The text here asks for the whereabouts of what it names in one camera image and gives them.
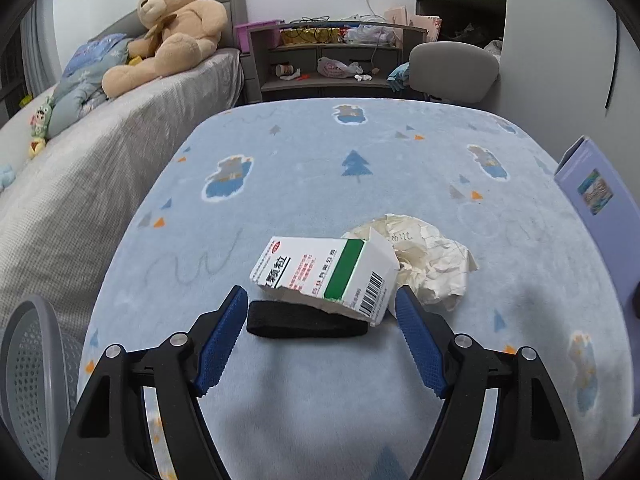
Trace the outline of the white green medicine box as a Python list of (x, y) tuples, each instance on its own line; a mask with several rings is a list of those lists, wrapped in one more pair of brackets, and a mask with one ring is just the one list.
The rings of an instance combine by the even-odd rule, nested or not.
[(377, 326), (390, 304), (398, 272), (392, 244), (371, 230), (365, 240), (271, 237), (250, 280), (277, 300)]

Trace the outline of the blue patterned table blanket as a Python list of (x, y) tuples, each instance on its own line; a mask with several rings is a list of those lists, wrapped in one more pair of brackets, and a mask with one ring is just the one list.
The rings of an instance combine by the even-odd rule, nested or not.
[(201, 400), (235, 479), (405, 479), (442, 402), (393, 314), (410, 285), (488, 349), (535, 349), (582, 470), (634, 429), (622, 309), (596, 244), (522, 129), (429, 102), (310, 99), (203, 122), (145, 197), (108, 268), (80, 380), (105, 350), (183, 338), (233, 286), (350, 338), (242, 333)]

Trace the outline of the small light blue plush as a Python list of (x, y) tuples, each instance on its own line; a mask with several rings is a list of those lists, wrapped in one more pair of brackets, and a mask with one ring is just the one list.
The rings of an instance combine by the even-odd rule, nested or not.
[(3, 192), (15, 180), (15, 172), (11, 165), (0, 167), (0, 192)]

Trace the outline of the light blue folded quilt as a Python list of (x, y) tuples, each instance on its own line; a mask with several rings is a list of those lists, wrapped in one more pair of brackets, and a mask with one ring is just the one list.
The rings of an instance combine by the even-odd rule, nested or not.
[(47, 140), (78, 122), (89, 112), (106, 101), (102, 89), (104, 74), (112, 67), (128, 61), (128, 44), (131, 37), (122, 40), (101, 61), (81, 68), (69, 77), (61, 77), (52, 93), (52, 115)]

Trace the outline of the purple cardboard box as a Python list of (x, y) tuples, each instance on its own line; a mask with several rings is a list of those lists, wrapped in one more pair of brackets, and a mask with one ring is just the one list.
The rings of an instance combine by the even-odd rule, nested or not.
[(588, 136), (565, 152), (554, 180), (589, 232), (610, 276), (626, 325), (632, 365), (632, 414), (639, 414), (639, 206)]

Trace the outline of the purple storage box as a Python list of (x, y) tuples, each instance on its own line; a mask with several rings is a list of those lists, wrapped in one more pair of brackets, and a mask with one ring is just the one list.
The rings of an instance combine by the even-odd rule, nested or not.
[(243, 53), (249, 54), (255, 40), (267, 49), (279, 47), (281, 44), (280, 18), (269, 21), (249, 22), (234, 26), (238, 46)]

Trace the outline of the green hooded plush doll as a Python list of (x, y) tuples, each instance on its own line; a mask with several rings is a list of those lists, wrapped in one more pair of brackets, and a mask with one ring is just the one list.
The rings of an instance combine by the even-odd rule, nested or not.
[(47, 144), (47, 133), (52, 115), (52, 98), (47, 96), (46, 99), (37, 108), (35, 114), (30, 120), (30, 128), (32, 128), (32, 138), (28, 144), (28, 157), (30, 159), (39, 155)]

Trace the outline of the blue patterned pillow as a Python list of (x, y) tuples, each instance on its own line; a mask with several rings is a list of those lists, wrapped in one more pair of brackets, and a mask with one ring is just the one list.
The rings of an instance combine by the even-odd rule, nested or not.
[(124, 39), (127, 39), (125, 34), (109, 34), (101, 39), (91, 40), (82, 44), (66, 64), (62, 76), (72, 76), (73, 73), (81, 68), (101, 61), (116, 44)]

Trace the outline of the white paper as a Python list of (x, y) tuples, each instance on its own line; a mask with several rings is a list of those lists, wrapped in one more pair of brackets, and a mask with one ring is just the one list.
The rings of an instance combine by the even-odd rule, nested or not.
[(466, 294), (469, 275), (478, 265), (469, 248), (446, 237), (436, 226), (405, 214), (384, 214), (347, 231), (362, 238), (375, 230), (392, 244), (399, 262), (396, 287), (407, 285), (421, 304), (454, 310)]

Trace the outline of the grey office chair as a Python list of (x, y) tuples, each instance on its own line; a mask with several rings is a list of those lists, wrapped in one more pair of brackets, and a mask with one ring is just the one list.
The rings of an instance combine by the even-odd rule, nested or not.
[(414, 47), (409, 55), (410, 88), (454, 103), (479, 103), (499, 72), (495, 55), (463, 42), (426, 42)]

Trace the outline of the grey checkered bed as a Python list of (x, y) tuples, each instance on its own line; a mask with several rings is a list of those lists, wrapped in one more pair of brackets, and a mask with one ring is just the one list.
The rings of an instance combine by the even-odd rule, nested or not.
[(100, 105), (56, 136), (1, 194), (1, 317), (28, 295), (83, 335), (119, 241), (194, 128), (238, 102), (244, 75), (233, 26), (246, 0), (218, 0), (220, 49), (188, 72)]

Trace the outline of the yellow gold patterned box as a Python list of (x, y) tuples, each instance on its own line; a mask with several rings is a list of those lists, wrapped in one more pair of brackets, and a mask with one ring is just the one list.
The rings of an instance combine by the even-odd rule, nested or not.
[(280, 30), (282, 44), (339, 44), (342, 41), (338, 27), (294, 27)]

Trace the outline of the black fabric band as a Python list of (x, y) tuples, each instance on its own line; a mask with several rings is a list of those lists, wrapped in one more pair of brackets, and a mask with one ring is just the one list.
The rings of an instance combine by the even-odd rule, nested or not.
[(254, 300), (248, 307), (246, 330), (269, 339), (352, 338), (365, 335), (369, 324), (304, 304)]

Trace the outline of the grey shelf unit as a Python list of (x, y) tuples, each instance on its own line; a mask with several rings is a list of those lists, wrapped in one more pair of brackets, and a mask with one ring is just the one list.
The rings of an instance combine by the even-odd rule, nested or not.
[[(282, 23), (282, 28), (338, 27), (339, 44), (296, 44), (267, 49), (255, 40), (244, 55), (244, 93), (248, 104), (307, 98), (390, 98), (390, 73), (409, 61), (411, 50), (423, 44), (422, 28), (380, 22), (311, 21)], [(358, 62), (363, 74), (332, 79), (317, 72), (318, 58), (326, 56), (347, 65)]]

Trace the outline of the grey perforated trash basket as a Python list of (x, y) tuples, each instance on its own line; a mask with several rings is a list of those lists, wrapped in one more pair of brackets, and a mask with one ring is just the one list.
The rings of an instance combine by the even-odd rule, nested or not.
[(82, 345), (40, 296), (24, 299), (1, 338), (1, 415), (40, 478), (53, 479), (77, 403)]

